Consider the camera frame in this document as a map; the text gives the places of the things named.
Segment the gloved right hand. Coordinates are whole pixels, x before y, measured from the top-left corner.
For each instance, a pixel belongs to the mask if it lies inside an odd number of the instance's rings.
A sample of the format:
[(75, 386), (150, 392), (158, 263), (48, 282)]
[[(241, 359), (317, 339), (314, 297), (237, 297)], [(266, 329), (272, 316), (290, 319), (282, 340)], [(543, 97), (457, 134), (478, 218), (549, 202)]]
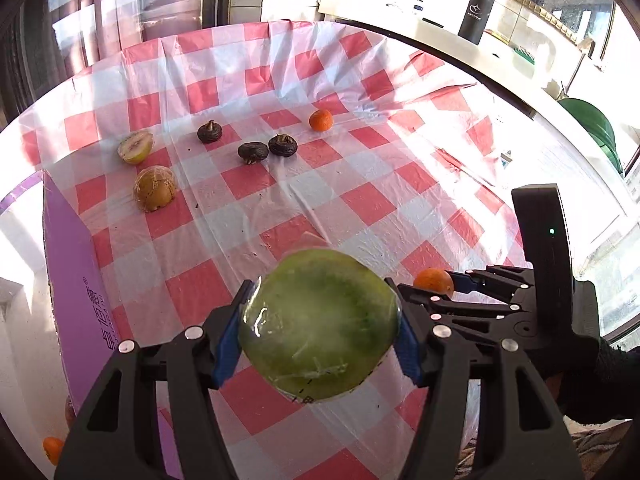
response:
[(582, 359), (544, 382), (561, 413), (578, 424), (639, 417), (639, 347), (626, 351), (602, 339), (596, 358)]

